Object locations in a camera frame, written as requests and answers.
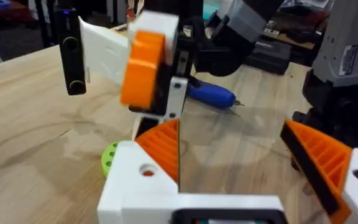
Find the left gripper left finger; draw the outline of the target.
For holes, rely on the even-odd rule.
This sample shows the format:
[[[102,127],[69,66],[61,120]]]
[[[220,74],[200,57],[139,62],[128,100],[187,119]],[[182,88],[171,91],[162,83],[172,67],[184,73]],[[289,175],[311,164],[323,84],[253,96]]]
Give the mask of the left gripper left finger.
[[[100,223],[124,223],[125,199],[177,193],[180,120],[159,124],[117,144],[97,206]]]

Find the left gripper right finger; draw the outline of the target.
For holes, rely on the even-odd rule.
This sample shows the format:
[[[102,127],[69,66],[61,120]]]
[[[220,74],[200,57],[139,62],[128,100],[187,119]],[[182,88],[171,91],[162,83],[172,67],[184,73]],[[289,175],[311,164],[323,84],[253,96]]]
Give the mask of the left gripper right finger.
[[[280,137],[306,177],[329,223],[358,223],[358,147],[285,120]]]

